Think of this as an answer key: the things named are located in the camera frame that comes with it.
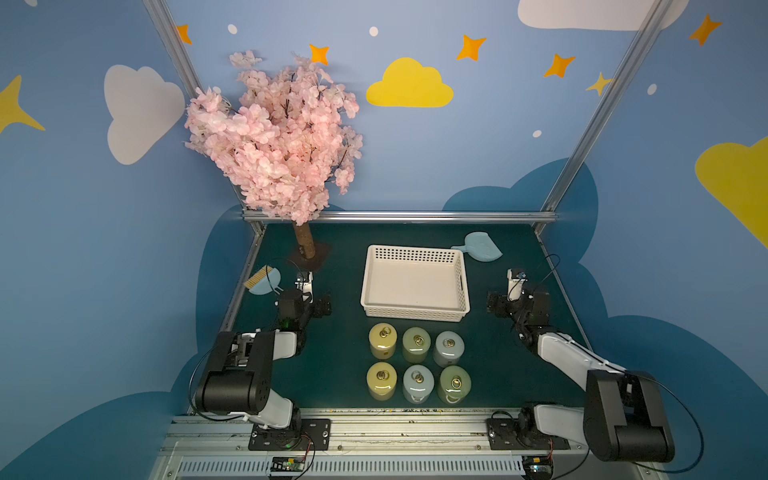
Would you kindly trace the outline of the yellow tea canister back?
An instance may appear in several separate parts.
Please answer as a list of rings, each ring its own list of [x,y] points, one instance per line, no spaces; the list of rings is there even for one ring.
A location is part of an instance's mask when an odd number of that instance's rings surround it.
[[[397,345],[397,330],[389,323],[375,324],[369,331],[368,339],[372,355],[379,360],[391,359]]]

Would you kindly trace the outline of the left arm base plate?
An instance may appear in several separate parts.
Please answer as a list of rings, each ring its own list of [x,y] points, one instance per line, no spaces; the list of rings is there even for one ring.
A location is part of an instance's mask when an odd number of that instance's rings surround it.
[[[248,442],[249,451],[327,451],[331,420],[302,419],[285,429],[262,428],[254,425]]]

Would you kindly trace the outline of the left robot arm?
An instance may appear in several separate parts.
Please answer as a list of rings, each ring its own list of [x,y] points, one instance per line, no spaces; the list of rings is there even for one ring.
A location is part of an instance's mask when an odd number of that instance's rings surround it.
[[[217,336],[199,383],[188,387],[196,414],[212,421],[241,418],[263,430],[298,433],[300,410],[272,389],[273,366],[302,353],[310,320],[332,313],[331,298],[293,288],[279,294],[276,308],[275,329]]]

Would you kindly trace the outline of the green tea canister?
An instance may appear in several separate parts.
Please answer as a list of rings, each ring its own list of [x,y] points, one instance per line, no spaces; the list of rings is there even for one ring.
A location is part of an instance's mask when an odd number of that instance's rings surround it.
[[[411,327],[402,336],[403,357],[411,364],[421,364],[425,361],[431,348],[431,337],[421,327]]]
[[[440,374],[437,393],[444,403],[455,405],[466,399],[471,388],[469,373],[458,365],[450,365]]]

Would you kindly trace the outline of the green tea canister back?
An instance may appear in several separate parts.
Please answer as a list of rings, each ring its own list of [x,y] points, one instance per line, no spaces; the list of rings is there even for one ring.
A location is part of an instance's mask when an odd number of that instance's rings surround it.
[[[431,337],[421,327],[411,327],[402,336],[403,357],[411,364],[421,364],[425,361],[431,348]]]

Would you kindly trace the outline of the white perforated plastic basket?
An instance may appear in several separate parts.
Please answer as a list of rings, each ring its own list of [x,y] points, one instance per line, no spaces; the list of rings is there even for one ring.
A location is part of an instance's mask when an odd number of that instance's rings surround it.
[[[371,245],[360,304],[369,317],[459,322],[470,311],[464,254]]]

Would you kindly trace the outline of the grey-blue tea canister back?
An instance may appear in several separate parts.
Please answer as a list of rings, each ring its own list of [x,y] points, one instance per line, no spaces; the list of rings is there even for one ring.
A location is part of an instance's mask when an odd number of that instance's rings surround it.
[[[434,361],[441,368],[457,365],[464,352],[464,341],[456,332],[443,331],[434,341]]]

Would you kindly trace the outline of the olive yellow tea canister front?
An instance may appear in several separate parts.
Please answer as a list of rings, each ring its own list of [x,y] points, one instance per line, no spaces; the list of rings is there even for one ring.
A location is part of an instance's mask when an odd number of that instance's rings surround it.
[[[395,393],[397,372],[387,362],[373,364],[366,374],[366,383],[371,396],[377,401],[386,401]]]

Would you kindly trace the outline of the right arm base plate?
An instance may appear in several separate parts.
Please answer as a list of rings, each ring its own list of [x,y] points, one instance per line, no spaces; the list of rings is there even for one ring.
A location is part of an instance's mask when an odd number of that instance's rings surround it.
[[[550,437],[533,430],[518,431],[518,421],[509,416],[487,418],[486,434],[491,450],[565,451],[570,449],[567,440]]]

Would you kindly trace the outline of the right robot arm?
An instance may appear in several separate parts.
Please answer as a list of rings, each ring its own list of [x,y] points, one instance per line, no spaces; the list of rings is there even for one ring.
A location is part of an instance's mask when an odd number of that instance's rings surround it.
[[[524,407],[515,427],[520,442],[533,446],[564,439],[588,446],[605,462],[673,460],[671,427],[654,378],[602,358],[551,325],[546,292],[490,292],[487,310],[510,319],[523,346],[585,394],[580,408],[553,403]]]

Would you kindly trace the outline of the pale blue tea canister front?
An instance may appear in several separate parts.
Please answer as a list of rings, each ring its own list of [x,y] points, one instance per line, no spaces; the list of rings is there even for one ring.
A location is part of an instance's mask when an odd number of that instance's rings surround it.
[[[424,365],[411,365],[403,374],[403,393],[410,403],[424,403],[431,395],[434,385],[434,376]]]

